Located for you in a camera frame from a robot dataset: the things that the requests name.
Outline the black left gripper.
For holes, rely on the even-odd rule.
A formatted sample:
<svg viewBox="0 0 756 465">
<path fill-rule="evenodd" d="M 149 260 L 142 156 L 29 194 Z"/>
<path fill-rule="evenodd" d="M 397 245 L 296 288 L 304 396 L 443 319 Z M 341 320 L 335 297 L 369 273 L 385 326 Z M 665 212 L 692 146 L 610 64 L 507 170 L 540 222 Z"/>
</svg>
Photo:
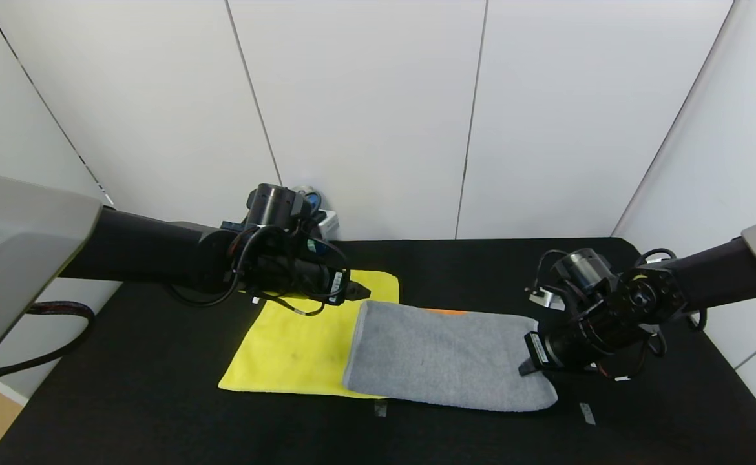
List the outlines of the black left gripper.
<svg viewBox="0 0 756 465">
<path fill-rule="evenodd" d="M 339 305 L 343 300 L 370 298 L 372 292 L 354 280 L 350 271 L 325 262 L 296 259 L 293 262 L 293 285 L 297 294 L 322 304 Z"/>
</svg>

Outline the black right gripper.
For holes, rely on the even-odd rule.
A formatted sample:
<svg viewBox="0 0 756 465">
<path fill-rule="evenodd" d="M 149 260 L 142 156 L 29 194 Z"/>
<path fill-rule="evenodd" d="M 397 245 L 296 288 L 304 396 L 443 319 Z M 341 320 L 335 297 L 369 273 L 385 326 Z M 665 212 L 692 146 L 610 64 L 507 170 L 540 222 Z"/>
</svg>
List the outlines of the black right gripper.
<svg viewBox="0 0 756 465">
<path fill-rule="evenodd" d="M 587 371 L 576 350 L 581 344 L 567 331 L 531 331 L 525 335 L 529 357 L 520 363 L 520 376 L 536 371 Z"/>
</svg>

